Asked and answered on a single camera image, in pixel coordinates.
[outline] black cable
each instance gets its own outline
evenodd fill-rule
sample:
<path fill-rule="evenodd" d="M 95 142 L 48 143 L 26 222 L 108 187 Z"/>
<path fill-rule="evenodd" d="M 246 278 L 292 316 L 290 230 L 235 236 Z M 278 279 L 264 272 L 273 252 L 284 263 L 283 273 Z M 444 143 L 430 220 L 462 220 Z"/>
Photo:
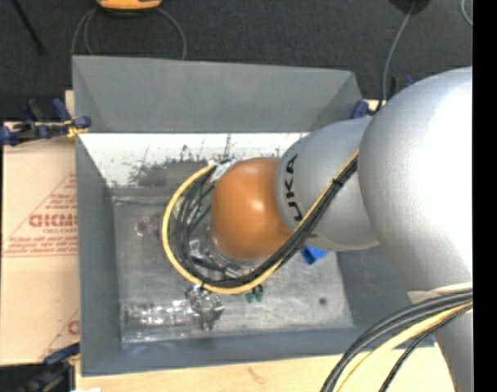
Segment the black cable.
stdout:
<path fill-rule="evenodd" d="M 463 15 L 463 18 L 468 22 L 468 24 L 470 26 L 474 26 L 474 23 L 472 21 L 472 19 L 470 19 L 467 15 L 467 12 L 465 11 L 465 8 L 464 8 L 464 3 L 466 2 L 467 0 L 461 0 L 461 2 L 459 3 L 459 7 L 461 9 L 461 14 Z"/>
<path fill-rule="evenodd" d="M 390 46 L 390 49 L 388 50 L 388 55 L 387 59 L 385 60 L 385 66 L 383 67 L 383 74 L 381 77 L 381 97 L 382 100 L 387 99 L 387 75 L 388 75 L 388 68 L 390 67 L 390 62 L 392 61 L 392 56 L 394 55 L 394 51 L 396 50 L 397 43 L 399 42 L 399 39 L 401 35 L 403 34 L 403 31 L 405 30 L 405 26 L 409 21 L 410 16 L 412 15 L 412 10 L 415 7 L 415 2 L 416 0 L 412 0 L 412 3 L 410 4 L 409 10 L 406 12 L 405 18 L 401 22 L 401 25 L 399 29 L 397 30 L 396 36 L 394 37 L 394 41 L 392 42 L 392 45 Z"/>
<path fill-rule="evenodd" d="M 89 44 L 89 41 L 88 41 L 88 36 L 89 36 L 88 32 L 89 32 L 89 25 L 92 21 L 92 18 L 94 17 L 94 15 L 96 14 L 96 12 L 98 10 L 99 10 L 99 7 L 94 7 L 93 9 L 87 11 L 83 15 L 82 19 L 78 22 L 78 25 L 76 26 L 76 30 L 74 31 L 73 40 L 72 40 L 72 43 L 70 46 L 70 54 L 71 55 L 73 55 L 75 52 L 76 42 L 78 41 L 78 36 L 79 36 L 79 32 L 80 32 L 81 28 L 83 28 L 83 42 L 84 42 L 85 49 L 90 55 L 94 55 L 94 51 L 92 50 L 92 48 Z M 183 32 L 183 29 L 177 23 L 177 21 L 172 16 L 170 16 L 164 9 L 157 7 L 156 11 L 159 14 L 161 14 L 162 16 L 164 16 L 165 18 L 167 18 L 167 20 L 172 23 L 172 25 L 174 26 L 176 31 L 179 33 L 180 38 L 181 38 L 181 44 L 182 44 L 181 60 L 184 60 L 186 58 L 186 53 L 187 53 L 187 42 L 186 42 L 185 32 Z"/>
<path fill-rule="evenodd" d="M 85 24 L 85 20 L 87 20 L 87 18 L 89 16 L 93 16 L 97 10 L 98 10 L 98 7 L 94 7 L 93 9 L 86 11 L 85 14 L 83 15 L 83 17 L 81 18 L 81 20 L 76 25 L 76 29 L 74 30 L 72 42 L 70 44 L 70 55 L 73 55 L 74 52 L 76 51 L 76 42 L 78 41 L 79 31 L 81 30 L 81 28 Z"/>
<path fill-rule="evenodd" d="M 180 38 L 181 38 L 181 44 L 183 46 L 183 49 L 181 50 L 181 60 L 184 60 L 186 58 L 186 36 L 185 36 L 185 32 L 183 32 L 183 29 L 181 28 L 180 24 L 178 24 L 176 22 L 176 19 L 174 19 L 172 16 L 170 16 L 164 9 L 162 9 L 161 7 L 156 7 L 156 10 L 158 11 L 158 13 L 160 13 L 162 16 L 165 16 L 173 25 L 174 27 L 176 28 L 177 32 L 180 34 Z"/>
<path fill-rule="evenodd" d="M 382 319 L 363 332 L 363 334 L 348 347 L 338 364 L 336 364 L 332 372 L 327 376 L 325 383 L 321 388 L 321 392 L 332 392 L 339 377 L 348 364 L 368 345 L 373 344 L 375 341 L 399 328 L 410 326 L 422 319 L 449 310 L 455 306 L 465 305 L 472 300 L 472 297 L 472 289 L 443 295 L 438 298 L 428 299 L 419 302 L 418 304 L 405 307 Z"/>
<path fill-rule="evenodd" d="M 415 338 L 414 341 L 405 349 L 403 354 L 400 356 L 400 358 L 396 361 L 396 364 L 393 366 L 392 370 L 390 373 L 388 373 L 387 378 L 381 385 L 381 389 L 379 392 L 386 392 L 392 381 L 394 380 L 394 377 L 396 377 L 396 374 L 399 372 L 401 369 L 401 366 L 403 363 L 410 357 L 410 355 L 418 348 L 418 346 L 423 342 L 425 338 L 439 330 L 440 328 L 444 327 L 447 323 L 450 323 L 454 319 L 460 317 L 463 314 L 466 314 L 469 310 L 472 309 L 472 306 L 469 306 L 463 310 L 458 311 L 455 314 L 452 314 L 450 317 L 447 317 L 440 323 L 438 323 L 435 327 L 429 328 L 426 332 L 420 334 Z"/>
<path fill-rule="evenodd" d="M 16 9 L 18 12 L 18 15 L 20 16 L 21 21 L 24 23 L 25 28 L 27 28 L 27 31 L 29 32 L 30 37 L 34 41 L 34 45 L 36 46 L 36 49 L 38 50 L 39 54 L 44 54 L 45 53 L 45 46 L 42 44 L 42 41 L 40 40 L 39 36 L 36 34 L 36 31 L 34 30 L 34 27 L 31 25 L 29 18 L 25 14 L 25 11 L 23 10 L 23 7 L 20 4 L 19 0 L 11 0 L 12 6 Z"/>

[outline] blue object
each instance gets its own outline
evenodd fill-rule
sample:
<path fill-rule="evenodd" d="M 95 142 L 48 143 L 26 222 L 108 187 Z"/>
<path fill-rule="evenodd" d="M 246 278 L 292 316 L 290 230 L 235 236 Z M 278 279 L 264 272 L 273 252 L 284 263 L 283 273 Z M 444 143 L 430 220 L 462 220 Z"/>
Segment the blue object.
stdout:
<path fill-rule="evenodd" d="M 58 364 L 59 362 L 62 362 L 63 360 L 66 360 L 76 354 L 79 354 L 79 343 L 67 345 L 65 348 L 49 354 L 43 360 L 43 364 L 45 364 L 45 366 L 54 366 L 55 364 Z"/>
<path fill-rule="evenodd" d="M 365 102 L 363 99 L 357 101 L 352 113 L 350 115 L 351 119 L 363 118 L 366 115 L 367 110 L 369 109 L 369 104 Z"/>
<path fill-rule="evenodd" d="M 301 252 L 303 258 L 307 261 L 308 265 L 313 265 L 321 257 L 325 256 L 329 251 L 322 250 L 321 248 L 313 247 L 312 245 L 307 245 Z"/>

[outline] gray box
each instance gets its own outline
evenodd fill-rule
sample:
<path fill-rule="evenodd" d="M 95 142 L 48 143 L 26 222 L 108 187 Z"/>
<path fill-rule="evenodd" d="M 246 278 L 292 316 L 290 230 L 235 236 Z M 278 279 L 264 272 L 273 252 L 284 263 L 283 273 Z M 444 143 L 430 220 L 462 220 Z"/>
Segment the gray box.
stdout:
<path fill-rule="evenodd" d="M 81 346 L 84 376 L 289 359 L 343 352 L 359 332 L 409 301 L 379 248 L 336 255 L 331 327 L 123 343 L 115 190 L 88 141 L 106 132 L 306 132 L 348 119 L 360 99 L 353 73 L 139 58 L 73 59 L 76 114 L 93 119 L 78 139 Z"/>

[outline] blue clamp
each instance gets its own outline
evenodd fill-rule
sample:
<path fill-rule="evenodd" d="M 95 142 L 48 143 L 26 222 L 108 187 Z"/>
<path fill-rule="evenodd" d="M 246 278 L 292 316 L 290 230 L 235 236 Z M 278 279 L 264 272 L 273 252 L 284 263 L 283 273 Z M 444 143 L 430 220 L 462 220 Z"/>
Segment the blue clamp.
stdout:
<path fill-rule="evenodd" d="M 0 127 L 0 145 L 15 146 L 32 140 L 49 139 L 55 136 L 72 136 L 92 125 L 88 116 L 79 116 L 72 119 L 65 103 L 56 98 L 51 103 L 56 114 L 58 123 L 40 123 L 42 111 L 35 99 L 29 100 L 23 111 L 23 121 L 17 123 L 10 129 Z"/>
<path fill-rule="evenodd" d="M 328 250 L 322 250 L 321 248 L 313 247 L 312 245 L 307 245 L 301 251 L 301 254 L 308 265 L 313 265 L 321 257 L 326 256 Z"/>
<path fill-rule="evenodd" d="M 369 104 L 363 99 L 360 99 L 357 101 L 356 105 L 354 106 L 354 109 L 352 109 L 350 118 L 351 119 L 363 118 L 368 112 L 368 110 L 369 110 Z"/>
<path fill-rule="evenodd" d="M 44 360 L 43 364 L 45 366 L 55 366 L 62 361 L 79 354 L 79 343 L 74 343 L 67 345 L 61 350 L 57 350 L 52 354 L 49 354 Z"/>

